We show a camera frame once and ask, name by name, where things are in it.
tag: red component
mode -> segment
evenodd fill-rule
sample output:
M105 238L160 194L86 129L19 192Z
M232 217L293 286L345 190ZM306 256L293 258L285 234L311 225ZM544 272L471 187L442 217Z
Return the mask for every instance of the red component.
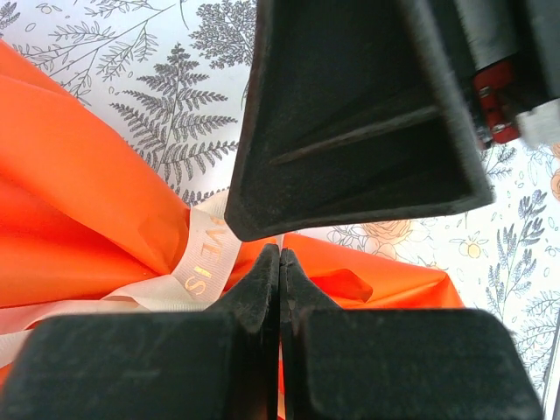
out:
M474 77L473 85L479 93L486 124L492 131L493 140L504 144L519 138L519 131L504 115L496 91L515 80L514 69L509 61L501 61L482 70Z

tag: floral wrapping paper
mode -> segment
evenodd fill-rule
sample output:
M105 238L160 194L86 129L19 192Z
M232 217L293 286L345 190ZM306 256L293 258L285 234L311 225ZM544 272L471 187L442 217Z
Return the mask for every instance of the floral wrapping paper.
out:
M0 38L195 205L228 188L255 17L255 0L0 0ZM467 305L504 322L542 393L560 309L559 159L560 144L515 141L480 153L491 206L301 233L446 270Z

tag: cream ribbon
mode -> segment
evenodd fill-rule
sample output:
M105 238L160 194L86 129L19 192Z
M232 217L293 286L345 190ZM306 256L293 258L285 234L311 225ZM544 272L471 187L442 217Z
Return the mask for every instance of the cream ribbon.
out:
M0 368L12 363L36 322L99 312L201 311L218 300L242 243L223 220L228 191L191 209L188 243L170 275L123 286L101 300L64 300L0 310Z

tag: orange wrapping paper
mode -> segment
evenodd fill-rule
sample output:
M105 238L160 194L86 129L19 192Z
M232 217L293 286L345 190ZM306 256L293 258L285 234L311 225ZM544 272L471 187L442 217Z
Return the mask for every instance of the orange wrapping paper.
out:
M96 299L169 274L189 210L105 123L0 41L0 310ZM228 290L263 244L244 243ZM461 307L443 271L287 234L309 278L346 308ZM8 373L0 369L0 384Z

